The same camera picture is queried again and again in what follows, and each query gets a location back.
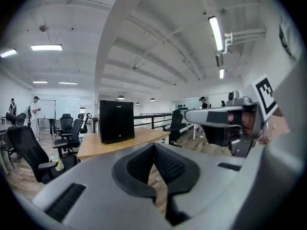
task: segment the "ceiling lamp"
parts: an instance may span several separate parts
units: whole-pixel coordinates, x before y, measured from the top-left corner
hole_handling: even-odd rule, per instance
[[[2,58],[4,58],[4,57],[11,56],[11,55],[14,55],[14,54],[17,54],[16,50],[15,49],[11,49],[9,51],[6,51],[6,52],[2,53],[0,56]]]
[[[59,82],[60,84],[78,84],[76,82]]]
[[[220,31],[220,27],[219,27],[219,23],[217,21],[217,18],[215,16],[212,16],[210,18],[208,18],[212,31],[213,31],[213,35],[215,38],[215,43],[216,43],[216,48],[217,50],[222,50],[223,49],[223,43],[222,43],[222,36],[221,36],[221,31]]]
[[[59,50],[61,51],[63,49],[61,44],[32,45],[31,48],[33,51],[37,51],[37,50]]]
[[[224,78],[224,72],[225,72],[224,68],[220,69],[220,79]]]
[[[33,81],[33,83],[48,83],[47,81]]]

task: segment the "pipe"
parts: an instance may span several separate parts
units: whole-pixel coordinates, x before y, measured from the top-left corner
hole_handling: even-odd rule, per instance
[[[265,33],[265,29],[254,29],[254,30],[247,30],[247,31],[241,31],[241,32],[235,32],[235,33],[225,33],[225,37],[236,37],[236,36],[242,36],[242,35],[252,35],[252,34],[261,34]]]
[[[264,36],[265,36],[265,35],[263,35],[263,36],[258,36],[258,37],[255,37],[255,38],[250,38],[250,39],[243,40],[243,41],[239,41],[239,42],[230,43],[230,44],[228,44],[227,42],[231,42],[231,38],[227,38],[227,39],[225,40],[225,51],[224,51],[224,54],[227,53],[227,51],[228,51],[228,46],[229,46],[229,45],[241,44],[241,43],[245,43],[245,42],[250,42],[250,41],[258,40],[258,39],[260,39],[260,38],[262,38],[262,37],[264,37]]]

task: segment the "mesh chair back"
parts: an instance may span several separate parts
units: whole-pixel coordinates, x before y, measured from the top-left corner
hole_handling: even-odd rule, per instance
[[[79,132],[80,132],[82,124],[83,124],[82,119],[76,119],[73,123],[72,131],[71,131],[71,142],[74,148],[77,148],[80,145]]]
[[[8,131],[11,130],[11,129],[15,129],[15,127],[9,127],[5,131],[5,133],[4,133],[3,137],[2,137],[3,141],[8,146],[8,149],[11,149],[13,147],[12,143],[10,142],[9,136],[8,136]]]
[[[31,166],[36,180],[41,182],[45,171],[38,170],[38,166],[41,163],[49,162],[49,158],[37,142],[32,129],[26,126],[10,129],[8,137],[14,149]]]
[[[61,122],[61,127],[64,130],[64,133],[70,132],[72,129],[73,118],[72,117],[61,117],[59,120]]]

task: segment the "wooden desk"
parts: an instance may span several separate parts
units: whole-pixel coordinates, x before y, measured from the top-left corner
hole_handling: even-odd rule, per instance
[[[98,133],[86,134],[83,142],[81,143],[77,157],[78,159],[88,159],[104,153],[136,146],[142,143],[156,142],[162,140],[163,138],[165,138],[165,142],[168,143],[169,132],[149,128],[136,128],[134,129],[134,134],[134,139],[112,144],[101,143]]]

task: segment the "ceiling beam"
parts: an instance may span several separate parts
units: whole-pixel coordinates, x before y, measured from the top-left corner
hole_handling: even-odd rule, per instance
[[[142,93],[142,94],[151,94],[150,92],[143,91],[143,90],[136,90],[136,89],[133,89],[133,88],[126,88],[126,87],[121,87],[121,86],[116,86],[116,85],[105,84],[105,83],[102,83],[100,85],[100,87],[109,88],[109,89],[116,89],[116,90],[123,90],[123,91],[138,92],[138,93]]]
[[[110,79],[110,80],[120,81],[120,82],[131,83],[131,84],[143,86],[143,87],[154,89],[154,90],[159,90],[160,89],[159,87],[156,87],[156,86],[152,86],[152,85],[149,85],[149,84],[146,84],[146,83],[142,83],[142,82],[139,82],[139,81],[135,81],[135,80],[130,80],[130,79],[122,78],[122,77],[115,76],[115,75],[112,75],[112,74],[103,74],[102,78],[103,79]]]
[[[95,111],[98,108],[98,93],[101,78],[105,69],[107,57],[118,36],[120,28],[132,10],[141,0],[116,0],[103,26],[100,42],[97,50],[96,69],[95,69]]]
[[[35,68],[29,68],[29,72],[31,72],[31,75],[41,75],[41,74],[49,74],[49,75],[63,75],[63,74],[69,74],[69,75],[76,75],[78,77],[87,77],[87,78],[93,78],[94,72],[88,72],[83,70],[71,70],[71,69],[35,69]]]
[[[106,61],[106,63],[108,65],[115,66],[115,67],[118,67],[118,68],[122,68],[122,69],[125,69],[125,70],[131,70],[132,69],[132,67],[130,65],[122,63],[122,62],[114,60],[114,59],[108,59]],[[160,77],[158,77],[158,76],[156,76],[156,75],[154,75],[154,74],[152,74],[152,73],[150,73],[148,71],[145,71],[145,70],[142,70],[142,69],[139,69],[139,68],[134,69],[132,72],[136,72],[136,73],[139,73],[139,74],[141,74],[143,76],[146,76],[146,77],[158,80],[158,81],[163,82],[163,83],[165,83],[167,85],[171,85],[172,84],[171,82],[169,82],[169,81],[167,81],[167,80],[165,80],[163,78],[160,78]]]
[[[112,8],[112,6],[108,4],[95,0],[40,0],[34,3],[27,4],[26,6],[24,6],[24,8],[22,8],[22,11],[29,11],[48,5],[64,5],[65,7],[86,7],[106,12],[110,12]]]
[[[174,56],[179,57],[180,61],[183,62],[183,64],[186,65],[186,67],[194,74],[194,76],[198,79],[201,80],[201,74],[199,73],[199,68],[194,60],[189,57],[189,55],[186,53],[185,47],[183,47],[179,41],[177,43],[174,43],[171,38],[167,39],[167,36],[163,34],[160,30],[153,28],[152,26],[145,25],[138,19],[134,18],[133,16],[129,16],[127,21],[130,23],[134,24],[135,26],[141,28],[142,30],[146,31],[148,34],[150,34],[152,37],[154,37],[156,40],[158,40],[157,43],[153,43],[151,46],[149,46],[143,57],[145,58],[149,52],[158,44],[163,44],[164,46],[168,47],[173,53]]]
[[[145,51],[138,48],[136,45],[131,44],[130,42],[127,42],[121,38],[117,38],[113,44],[116,47],[125,49],[131,53],[134,53],[135,55],[138,55],[140,57],[143,57],[145,54]],[[155,65],[161,67],[162,69],[166,70],[167,72],[173,74],[174,76],[176,76],[178,79],[187,82],[188,79],[186,77],[184,77],[183,75],[181,75],[177,70],[175,70],[174,67],[170,66],[169,64],[167,64],[166,62],[162,61],[161,59],[159,59],[158,57],[154,56],[153,54],[147,54],[144,59],[154,63]]]

